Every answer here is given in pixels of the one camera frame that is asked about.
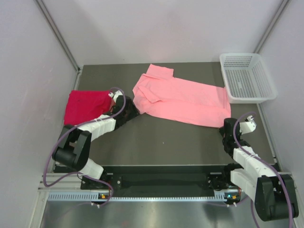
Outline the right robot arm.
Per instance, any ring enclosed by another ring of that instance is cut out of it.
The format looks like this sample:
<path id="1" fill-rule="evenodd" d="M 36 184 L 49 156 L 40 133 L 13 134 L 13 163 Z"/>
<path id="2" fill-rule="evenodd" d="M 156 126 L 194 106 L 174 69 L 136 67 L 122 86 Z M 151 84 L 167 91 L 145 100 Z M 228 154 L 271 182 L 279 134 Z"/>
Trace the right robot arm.
<path id="1" fill-rule="evenodd" d="M 235 118 L 224 119 L 219 129 L 224 150 L 239 166 L 229 167 L 228 172 L 222 175 L 222 183 L 227 188 L 235 185 L 241 188 L 252 200 L 262 221 L 293 220 L 299 215 L 293 178 L 267 165 L 241 139 L 243 134 L 253 132 L 256 126 L 251 115 L 244 122 Z"/>

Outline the light pink t-shirt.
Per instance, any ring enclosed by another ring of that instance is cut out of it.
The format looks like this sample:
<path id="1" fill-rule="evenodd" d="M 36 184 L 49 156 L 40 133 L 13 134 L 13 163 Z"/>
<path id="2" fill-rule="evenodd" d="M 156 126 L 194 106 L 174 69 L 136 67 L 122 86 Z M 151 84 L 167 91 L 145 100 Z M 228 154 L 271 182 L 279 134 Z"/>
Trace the light pink t-shirt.
<path id="1" fill-rule="evenodd" d="M 231 117 L 223 87 L 175 78 L 174 70 L 149 65 L 133 88 L 133 103 L 141 114 L 220 128 Z"/>

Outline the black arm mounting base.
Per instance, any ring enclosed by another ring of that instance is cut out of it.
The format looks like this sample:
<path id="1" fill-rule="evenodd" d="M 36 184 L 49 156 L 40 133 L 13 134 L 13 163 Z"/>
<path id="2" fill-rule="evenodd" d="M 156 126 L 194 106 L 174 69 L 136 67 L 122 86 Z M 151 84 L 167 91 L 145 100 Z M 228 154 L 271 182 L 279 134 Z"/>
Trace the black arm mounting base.
<path id="1" fill-rule="evenodd" d="M 228 165 L 105 166 L 101 181 L 82 178 L 82 190 L 114 190 L 114 197 L 195 197 L 238 191 Z"/>

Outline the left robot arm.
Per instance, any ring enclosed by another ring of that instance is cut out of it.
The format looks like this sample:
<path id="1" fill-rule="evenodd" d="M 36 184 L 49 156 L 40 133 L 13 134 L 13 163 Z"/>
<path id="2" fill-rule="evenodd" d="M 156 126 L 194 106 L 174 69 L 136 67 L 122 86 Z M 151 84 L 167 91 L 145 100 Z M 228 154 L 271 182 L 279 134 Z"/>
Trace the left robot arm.
<path id="1" fill-rule="evenodd" d="M 108 177 L 103 174 L 103 167 L 89 158 L 91 142 L 117 130 L 138 115 L 139 111 L 130 97 L 116 95 L 114 106 L 109 112 L 78 127 L 70 124 L 64 126 L 52 159 L 73 171 L 91 177 L 92 184 L 97 188 L 105 187 Z"/>

